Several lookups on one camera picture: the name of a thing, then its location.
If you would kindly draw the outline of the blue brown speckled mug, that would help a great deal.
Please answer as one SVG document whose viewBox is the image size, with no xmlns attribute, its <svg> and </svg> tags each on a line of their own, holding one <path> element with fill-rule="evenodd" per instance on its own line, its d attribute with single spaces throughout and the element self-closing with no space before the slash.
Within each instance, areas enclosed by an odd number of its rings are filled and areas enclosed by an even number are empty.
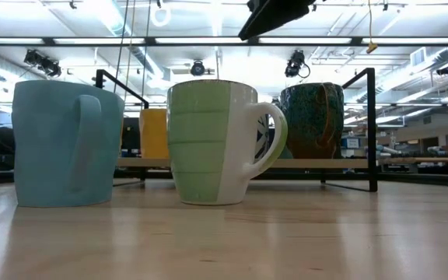
<svg viewBox="0 0 448 280">
<path fill-rule="evenodd" d="M 287 148 L 295 159 L 340 159 L 344 90 L 332 82 L 303 83 L 280 93 L 288 123 Z"/>
</svg>

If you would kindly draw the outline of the white blue patterned mug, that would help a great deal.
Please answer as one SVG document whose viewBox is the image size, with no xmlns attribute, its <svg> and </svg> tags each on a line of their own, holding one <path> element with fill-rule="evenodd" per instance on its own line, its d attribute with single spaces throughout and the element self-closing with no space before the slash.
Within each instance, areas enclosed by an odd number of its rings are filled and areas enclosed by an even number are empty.
<svg viewBox="0 0 448 280">
<path fill-rule="evenodd" d="M 269 150 L 269 115 L 260 116 L 257 121 L 257 142 L 254 158 L 256 161 L 265 156 Z"/>
</svg>

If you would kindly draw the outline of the green and white mug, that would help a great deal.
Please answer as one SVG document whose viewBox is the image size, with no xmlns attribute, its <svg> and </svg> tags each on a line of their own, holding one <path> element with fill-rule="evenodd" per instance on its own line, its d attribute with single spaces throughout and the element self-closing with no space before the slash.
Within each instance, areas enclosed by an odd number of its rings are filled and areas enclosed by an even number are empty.
<svg viewBox="0 0 448 280">
<path fill-rule="evenodd" d="M 271 116 L 275 135 L 255 158 L 258 121 Z M 271 167 L 288 135 L 282 111 L 257 90 L 219 79 L 181 82 L 167 92 L 167 141 L 173 180 L 185 204 L 234 205 L 249 181 Z"/>
</svg>

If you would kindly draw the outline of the yellow mug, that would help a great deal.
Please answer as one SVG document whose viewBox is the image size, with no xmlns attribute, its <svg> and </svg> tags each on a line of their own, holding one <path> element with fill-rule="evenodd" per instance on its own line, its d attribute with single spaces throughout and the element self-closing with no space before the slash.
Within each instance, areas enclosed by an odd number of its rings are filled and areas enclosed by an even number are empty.
<svg viewBox="0 0 448 280">
<path fill-rule="evenodd" d="M 168 159 L 166 109 L 144 109 L 139 118 L 142 158 Z"/>
</svg>

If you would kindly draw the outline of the light blue mug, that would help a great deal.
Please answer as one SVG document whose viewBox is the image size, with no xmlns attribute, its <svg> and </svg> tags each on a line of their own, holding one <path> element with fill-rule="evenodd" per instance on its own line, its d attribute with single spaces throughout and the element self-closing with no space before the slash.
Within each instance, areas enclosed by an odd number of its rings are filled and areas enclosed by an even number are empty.
<svg viewBox="0 0 448 280">
<path fill-rule="evenodd" d="M 124 101 L 72 82 L 15 85 L 14 182 L 23 207 L 70 207 L 109 201 L 120 152 Z"/>
</svg>

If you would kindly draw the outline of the yellow hanging tag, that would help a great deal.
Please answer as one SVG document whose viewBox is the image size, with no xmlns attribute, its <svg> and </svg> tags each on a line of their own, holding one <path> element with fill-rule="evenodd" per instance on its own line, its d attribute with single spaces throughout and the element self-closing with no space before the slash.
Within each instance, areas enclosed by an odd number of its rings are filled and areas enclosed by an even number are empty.
<svg viewBox="0 0 448 280">
<path fill-rule="evenodd" d="M 376 43 L 373 42 L 373 10 L 372 10 L 372 4 L 371 0 L 367 0 L 367 6 L 369 10 L 369 43 L 366 50 L 367 54 L 371 54 L 373 51 L 375 51 L 378 46 Z"/>
</svg>

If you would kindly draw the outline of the black rig crossbar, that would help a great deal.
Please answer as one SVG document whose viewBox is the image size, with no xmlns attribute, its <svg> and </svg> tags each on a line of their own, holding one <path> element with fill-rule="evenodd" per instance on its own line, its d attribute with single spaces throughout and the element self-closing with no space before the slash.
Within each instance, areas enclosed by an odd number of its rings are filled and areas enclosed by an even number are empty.
<svg viewBox="0 0 448 280">
<path fill-rule="evenodd" d="M 381 47 L 448 47 L 448 37 L 373 37 Z M 306 46 L 364 47 L 369 37 L 0 37 L 0 47 Z"/>
</svg>

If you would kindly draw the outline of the white ceiling vent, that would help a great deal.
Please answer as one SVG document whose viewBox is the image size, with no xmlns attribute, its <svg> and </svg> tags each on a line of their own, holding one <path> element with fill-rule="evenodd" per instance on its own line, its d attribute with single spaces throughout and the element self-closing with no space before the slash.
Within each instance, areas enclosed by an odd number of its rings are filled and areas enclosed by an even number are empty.
<svg viewBox="0 0 448 280">
<path fill-rule="evenodd" d="M 410 54 L 410 63 L 412 67 L 416 67 L 425 62 L 427 58 L 426 47 L 420 47 L 418 50 Z"/>
</svg>

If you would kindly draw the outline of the black monitor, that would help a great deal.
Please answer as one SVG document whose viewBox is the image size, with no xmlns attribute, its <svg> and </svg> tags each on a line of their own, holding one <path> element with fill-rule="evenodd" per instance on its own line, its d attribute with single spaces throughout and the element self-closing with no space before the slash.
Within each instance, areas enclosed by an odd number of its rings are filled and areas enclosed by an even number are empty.
<svg viewBox="0 0 448 280">
<path fill-rule="evenodd" d="M 140 131 L 137 117 L 125 117 L 121 136 L 121 156 L 137 157 L 140 152 Z"/>
</svg>

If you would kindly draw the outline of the black ceiling light cluster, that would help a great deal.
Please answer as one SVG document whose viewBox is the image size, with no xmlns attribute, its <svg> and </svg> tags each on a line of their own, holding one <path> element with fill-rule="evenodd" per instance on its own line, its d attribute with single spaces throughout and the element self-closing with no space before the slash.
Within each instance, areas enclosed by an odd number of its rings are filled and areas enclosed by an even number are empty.
<svg viewBox="0 0 448 280">
<path fill-rule="evenodd" d="M 48 77 L 56 78 L 61 75 L 59 61 L 52 60 L 36 50 L 27 50 L 23 62 L 31 68 L 37 68 L 42 71 Z"/>
</svg>

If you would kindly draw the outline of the wooden shelf rack black frame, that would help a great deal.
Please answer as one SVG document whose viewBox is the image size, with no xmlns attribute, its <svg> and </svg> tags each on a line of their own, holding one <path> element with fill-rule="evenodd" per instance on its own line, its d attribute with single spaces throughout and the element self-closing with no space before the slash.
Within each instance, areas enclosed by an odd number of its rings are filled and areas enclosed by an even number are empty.
<svg viewBox="0 0 448 280">
<path fill-rule="evenodd" d="M 336 180 L 367 180 L 369 187 L 365 189 L 366 192 L 378 191 L 378 171 L 376 168 L 376 96 L 375 89 L 375 70 L 373 68 L 366 68 L 358 75 L 354 76 L 343 86 L 346 88 L 354 82 L 361 79 L 363 76 L 367 77 L 367 85 L 370 89 L 369 96 L 369 155 L 365 159 L 278 159 L 272 168 L 273 169 L 295 169 L 306 170 L 315 169 L 319 173 L 270 173 L 266 172 L 257 177 L 258 180 L 319 180 L 322 184 L 334 186 Z M 167 179 L 170 177 L 168 173 L 149 174 L 149 169 L 167 168 L 169 166 L 168 159 L 143 159 L 136 157 L 120 158 L 117 161 L 119 167 L 130 167 L 135 170 L 138 177 L 142 180 L 147 178 L 152 179 Z M 343 173 L 327 173 L 328 169 L 344 169 L 356 168 L 366 169 L 362 174 L 343 174 Z"/>
</svg>

